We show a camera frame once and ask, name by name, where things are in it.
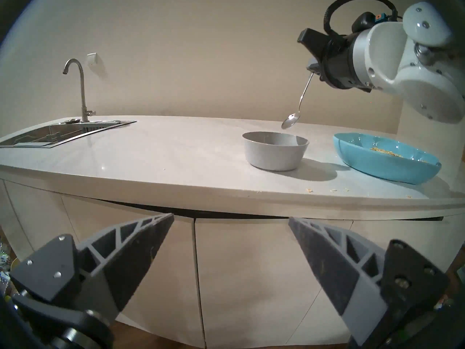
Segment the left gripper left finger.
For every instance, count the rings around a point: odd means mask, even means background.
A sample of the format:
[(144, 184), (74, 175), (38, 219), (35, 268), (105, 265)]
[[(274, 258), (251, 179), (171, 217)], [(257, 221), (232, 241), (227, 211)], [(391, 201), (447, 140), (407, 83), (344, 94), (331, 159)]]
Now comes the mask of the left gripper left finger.
[(50, 240), (10, 277), (18, 307), (57, 307), (120, 313), (149, 271), (174, 215), (159, 214), (102, 229), (75, 243), (71, 234)]

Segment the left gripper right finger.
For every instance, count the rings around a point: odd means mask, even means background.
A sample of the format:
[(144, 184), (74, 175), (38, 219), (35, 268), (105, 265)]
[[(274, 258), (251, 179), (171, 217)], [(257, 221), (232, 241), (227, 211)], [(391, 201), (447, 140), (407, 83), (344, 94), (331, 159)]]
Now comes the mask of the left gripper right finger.
[(348, 347), (407, 347), (437, 318), (449, 279), (406, 242), (384, 250), (311, 219), (290, 217), (288, 226), (350, 332)]

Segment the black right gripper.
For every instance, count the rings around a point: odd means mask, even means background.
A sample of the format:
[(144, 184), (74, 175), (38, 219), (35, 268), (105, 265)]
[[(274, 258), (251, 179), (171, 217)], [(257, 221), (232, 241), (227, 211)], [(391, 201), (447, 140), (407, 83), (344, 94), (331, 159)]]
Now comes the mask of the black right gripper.
[(352, 51), (355, 34), (343, 35), (336, 41), (327, 34), (305, 28), (298, 36), (302, 44), (315, 59), (309, 59), (307, 70), (318, 75), (321, 82), (337, 89), (355, 88)]

